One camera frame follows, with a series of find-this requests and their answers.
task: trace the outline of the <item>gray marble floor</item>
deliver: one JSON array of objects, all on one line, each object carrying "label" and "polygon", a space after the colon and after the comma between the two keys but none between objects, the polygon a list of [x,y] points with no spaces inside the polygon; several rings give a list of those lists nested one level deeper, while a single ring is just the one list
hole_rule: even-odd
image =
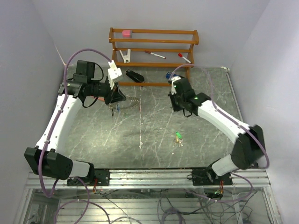
[{"label": "gray marble floor", "polygon": [[[171,69],[122,68],[134,70],[146,81],[166,82]],[[208,69],[214,82],[216,103],[239,118],[229,82],[223,69]],[[210,95],[206,75],[197,68],[191,71],[196,93]],[[139,107],[120,110],[112,117],[108,106],[98,101],[79,110],[66,142],[66,156],[87,161],[96,168],[176,168],[207,166],[231,152],[233,144],[206,120],[183,112],[173,112],[169,87],[121,86],[125,95],[141,100]],[[86,99],[85,105],[93,101]],[[175,132],[183,136],[183,146],[174,144]]]}]

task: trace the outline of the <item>white marker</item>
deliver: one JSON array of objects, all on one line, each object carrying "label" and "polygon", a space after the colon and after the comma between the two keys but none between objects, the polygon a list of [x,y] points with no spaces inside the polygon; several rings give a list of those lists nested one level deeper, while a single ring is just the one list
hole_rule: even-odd
[{"label": "white marker", "polygon": [[185,58],[181,53],[178,54],[178,56],[182,57],[185,61],[187,61],[188,63],[191,63],[187,58]]},{"label": "white marker", "polygon": [[164,57],[164,56],[161,56],[161,55],[157,55],[157,54],[155,54],[155,53],[152,53],[152,52],[150,52],[150,51],[148,51],[148,50],[145,50],[144,52],[145,52],[145,53],[148,53],[148,54],[150,54],[150,55],[154,55],[154,56],[157,56],[157,57],[161,57],[161,58],[164,58],[164,59],[166,59],[166,57]]}]

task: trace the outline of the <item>green toy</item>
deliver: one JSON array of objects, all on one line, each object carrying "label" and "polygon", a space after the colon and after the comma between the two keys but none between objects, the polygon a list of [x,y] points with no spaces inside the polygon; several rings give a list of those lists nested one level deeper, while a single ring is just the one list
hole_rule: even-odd
[{"label": "green toy", "polygon": [[181,134],[180,134],[179,132],[176,132],[176,136],[177,136],[177,138],[179,138],[179,139],[183,139],[183,137],[181,136]]}]

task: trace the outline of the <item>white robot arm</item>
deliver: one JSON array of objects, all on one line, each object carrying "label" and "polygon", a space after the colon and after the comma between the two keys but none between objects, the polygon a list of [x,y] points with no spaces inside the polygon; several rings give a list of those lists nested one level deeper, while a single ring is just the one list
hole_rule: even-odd
[{"label": "white robot arm", "polygon": [[[218,106],[216,110],[211,98],[202,92],[195,94],[186,78],[175,76],[171,79],[169,96],[174,111],[183,110],[185,113],[185,110],[187,110],[191,113],[190,115],[194,113],[196,116],[206,119],[234,143],[231,154],[213,162],[208,168],[208,176],[211,180],[237,169],[247,169],[263,156],[260,147],[248,136],[243,128],[240,128],[242,126],[252,133],[264,147],[261,127],[258,125],[250,127]],[[235,121],[235,123],[223,116],[219,111]]]},{"label": "white robot arm", "polygon": [[119,90],[117,83],[122,76],[121,70],[115,66],[114,61],[110,62],[109,65],[108,77],[105,82],[100,83],[92,80],[94,78],[95,63],[81,60],[77,62],[76,73],[73,79],[67,81],[68,95],[63,112],[60,113],[56,125],[51,132],[51,138],[48,140],[47,137],[53,121],[57,119],[57,113],[61,110],[61,105],[65,98],[64,85],[61,85],[55,110],[44,134],[34,148],[28,147],[25,151],[25,158],[35,174],[38,174],[39,157],[42,148],[45,142],[48,142],[48,147],[43,156],[43,176],[60,180],[79,176],[87,184],[94,180],[96,174],[93,164],[83,161],[73,161],[64,156],[64,146],[73,121],[87,96],[103,97],[107,105],[126,99]]}]

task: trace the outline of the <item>wooden shelf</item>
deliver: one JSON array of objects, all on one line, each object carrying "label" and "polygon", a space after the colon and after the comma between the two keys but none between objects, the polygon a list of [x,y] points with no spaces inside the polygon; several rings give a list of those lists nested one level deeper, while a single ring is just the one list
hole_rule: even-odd
[{"label": "wooden shelf", "polygon": [[[138,42],[138,43],[177,43],[177,44],[190,44],[189,49],[156,49],[156,48],[130,48],[131,51],[137,52],[168,52],[168,53],[188,53],[187,58],[194,63],[193,58],[193,47],[198,45],[199,36],[197,30],[160,30],[160,29],[130,29],[132,35],[134,33],[145,33],[145,34],[184,34],[192,35],[192,40],[161,40],[161,39],[132,39],[132,38],[114,38],[114,33],[121,33],[127,29],[115,29],[110,28],[109,42],[112,43],[112,60],[115,61],[116,66],[132,66],[132,67],[159,67],[159,68],[176,68],[184,63],[149,63],[149,62],[130,62],[124,63],[117,60],[117,51],[126,51],[128,48],[116,47],[117,42]],[[186,67],[186,78],[190,79],[190,67]],[[120,85],[132,85],[132,86],[169,86],[168,83],[122,83]]]},{"label": "wooden shelf", "polygon": [[[139,52],[144,52],[144,51],[151,51],[151,52],[172,52],[172,53],[190,53],[191,50],[189,49],[159,49],[159,48],[130,48],[131,51],[139,51]],[[126,51],[128,48],[115,48],[113,49],[115,51]]]},{"label": "wooden shelf", "polygon": [[116,66],[132,66],[132,67],[158,67],[158,68],[176,68],[185,63],[156,63],[156,62],[116,62]]},{"label": "wooden shelf", "polygon": [[196,44],[196,41],[190,40],[158,40],[158,39],[129,39],[129,38],[119,38],[111,39],[110,42],[138,42],[138,43],[188,43]]}]

